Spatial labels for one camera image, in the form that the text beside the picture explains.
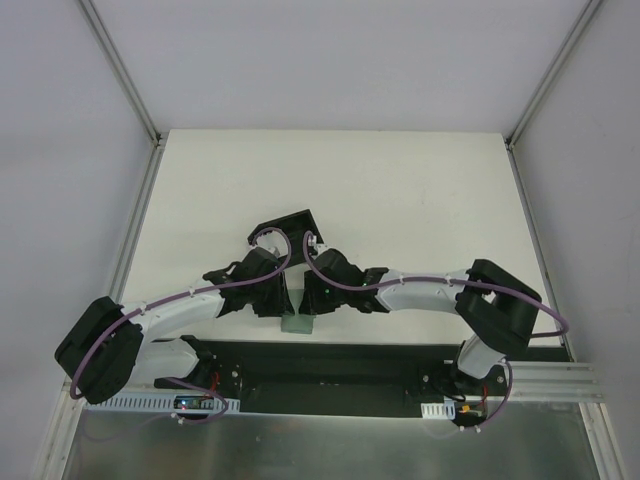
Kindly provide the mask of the black plastic card box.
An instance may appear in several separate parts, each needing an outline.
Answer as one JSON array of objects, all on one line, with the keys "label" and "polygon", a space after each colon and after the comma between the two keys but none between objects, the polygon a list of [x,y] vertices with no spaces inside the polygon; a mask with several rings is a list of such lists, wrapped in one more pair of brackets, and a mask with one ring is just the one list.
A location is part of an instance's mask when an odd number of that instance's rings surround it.
[{"label": "black plastic card box", "polygon": [[288,263],[289,267],[305,262],[302,247],[303,237],[307,231],[317,236],[322,243],[324,242],[309,209],[259,223],[247,237],[247,242],[250,245],[275,245],[280,251],[279,260],[283,261],[288,253],[286,242],[281,235],[273,231],[274,228],[281,230],[291,244],[292,255]]}]

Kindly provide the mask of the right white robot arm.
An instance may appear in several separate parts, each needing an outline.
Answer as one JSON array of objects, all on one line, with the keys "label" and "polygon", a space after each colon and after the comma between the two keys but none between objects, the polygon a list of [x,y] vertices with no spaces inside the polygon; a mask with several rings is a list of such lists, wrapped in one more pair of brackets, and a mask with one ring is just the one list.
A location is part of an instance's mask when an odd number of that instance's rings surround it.
[{"label": "right white robot arm", "polygon": [[440,277],[387,267],[360,269],[330,248],[311,259],[304,274],[299,312],[318,316],[349,306],[364,314],[421,310],[455,314],[473,335],[450,369],[461,394],[481,388],[499,361],[529,346],[541,296],[492,261],[477,259],[467,270]]}]

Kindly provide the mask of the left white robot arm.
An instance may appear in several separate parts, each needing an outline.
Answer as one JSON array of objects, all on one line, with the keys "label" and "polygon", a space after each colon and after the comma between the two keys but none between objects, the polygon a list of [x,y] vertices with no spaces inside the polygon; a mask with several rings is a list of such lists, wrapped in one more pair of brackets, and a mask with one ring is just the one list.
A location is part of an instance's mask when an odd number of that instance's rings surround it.
[{"label": "left white robot arm", "polygon": [[245,307],[258,317],[291,312],[284,277],[290,262],[274,249],[253,247],[242,260],[167,297],[129,306],[109,296],[92,301],[54,353],[71,380],[71,398],[100,404],[129,383],[217,389],[213,353],[192,335],[170,334]]}]

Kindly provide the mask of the green leather card holder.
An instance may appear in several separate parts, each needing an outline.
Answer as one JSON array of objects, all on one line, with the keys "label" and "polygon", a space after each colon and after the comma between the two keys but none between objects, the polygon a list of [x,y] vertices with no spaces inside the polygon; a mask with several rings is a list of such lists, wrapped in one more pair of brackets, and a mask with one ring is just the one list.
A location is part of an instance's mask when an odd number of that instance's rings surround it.
[{"label": "green leather card holder", "polygon": [[282,333],[311,335],[313,333],[315,315],[307,315],[300,312],[300,305],[303,300],[302,289],[289,291],[289,299],[292,305],[292,312],[281,317],[280,329]]}]

